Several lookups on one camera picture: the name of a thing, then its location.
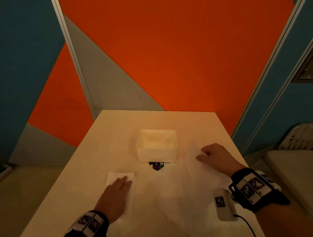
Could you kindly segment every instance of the hand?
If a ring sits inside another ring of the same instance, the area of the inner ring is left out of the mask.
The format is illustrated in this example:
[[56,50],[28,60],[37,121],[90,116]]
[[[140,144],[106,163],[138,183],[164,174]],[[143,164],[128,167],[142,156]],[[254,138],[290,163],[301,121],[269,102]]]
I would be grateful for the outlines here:
[[132,181],[128,181],[127,176],[117,178],[112,185],[105,188],[99,198],[94,210],[102,212],[112,224],[124,212],[125,197],[131,188]]
[[238,170],[246,168],[246,166],[236,161],[223,146],[217,143],[205,146],[201,151],[207,155],[199,155],[197,160],[209,164],[228,177],[231,177]]

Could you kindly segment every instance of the black cable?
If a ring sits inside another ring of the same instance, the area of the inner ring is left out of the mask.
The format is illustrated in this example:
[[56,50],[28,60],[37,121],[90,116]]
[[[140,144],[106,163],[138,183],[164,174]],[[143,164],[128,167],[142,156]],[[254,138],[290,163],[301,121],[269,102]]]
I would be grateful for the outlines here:
[[242,216],[239,216],[239,215],[237,215],[237,214],[234,214],[234,217],[239,217],[239,218],[243,219],[243,220],[245,221],[245,223],[247,223],[247,225],[249,226],[250,230],[252,231],[253,236],[256,237],[256,236],[255,236],[255,233],[254,233],[254,231],[253,231],[253,229],[252,229],[252,227],[251,227],[251,226],[249,225],[249,223],[245,220],[245,218],[243,218]]

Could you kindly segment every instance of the white rectangular box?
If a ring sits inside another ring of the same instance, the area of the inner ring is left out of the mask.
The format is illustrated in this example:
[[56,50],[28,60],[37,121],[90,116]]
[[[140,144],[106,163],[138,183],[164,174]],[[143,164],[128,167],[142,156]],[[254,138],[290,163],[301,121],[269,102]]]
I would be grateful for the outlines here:
[[175,130],[141,129],[137,138],[140,162],[173,162],[177,158],[178,139]]

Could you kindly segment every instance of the blue wall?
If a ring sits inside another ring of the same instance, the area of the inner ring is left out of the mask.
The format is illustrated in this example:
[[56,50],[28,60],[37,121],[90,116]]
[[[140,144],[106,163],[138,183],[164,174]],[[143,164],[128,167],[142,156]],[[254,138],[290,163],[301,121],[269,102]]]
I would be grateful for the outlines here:
[[289,84],[245,153],[276,144],[291,127],[310,122],[313,123],[313,83]]
[[[313,29],[313,0],[305,1],[240,127],[232,137],[243,155],[257,151],[250,147],[253,133],[313,38],[313,30],[308,29]],[[272,140],[271,144],[266,144],[272,145],[277,142],[278,140],[275,142]]]
[[0,7],[0,159],[8,160],[64,45],[51,0]]

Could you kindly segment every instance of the white table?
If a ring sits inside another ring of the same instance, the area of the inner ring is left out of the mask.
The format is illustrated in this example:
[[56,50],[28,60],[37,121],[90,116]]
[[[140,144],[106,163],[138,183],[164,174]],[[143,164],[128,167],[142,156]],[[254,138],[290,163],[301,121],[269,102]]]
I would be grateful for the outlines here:
[[[113,223],[108,236],[188,236],[158,209],[161,185],[151,180],[157,171],[136,156],[139,129],[176,130],[180,151],[193,139],[201,146],[217,142],[246,165],[215,113],[103,110],[21,236],[62,236],[78,216],[93,209],[109,171],[135,172],[137,185],[131,221]],[[264,236],[253,213],[241,207],[237,212],[257,237]],[[205,236],[252,236],[244,222],[220,222],[217,216],[212,221],[216,228]]]

